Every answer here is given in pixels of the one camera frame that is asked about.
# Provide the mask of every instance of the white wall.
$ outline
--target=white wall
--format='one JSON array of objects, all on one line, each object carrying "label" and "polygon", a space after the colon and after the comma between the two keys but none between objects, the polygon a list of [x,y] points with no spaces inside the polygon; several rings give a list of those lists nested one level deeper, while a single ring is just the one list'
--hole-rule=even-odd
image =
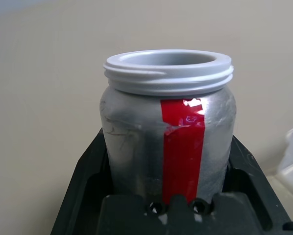
[{"label": "white wall", "polygon": [[0,15],[0,235],[48,235],[100,128],[113,54],[230,55],[235,134],[257,160],[293,127],[293,0],[58,0]]}]

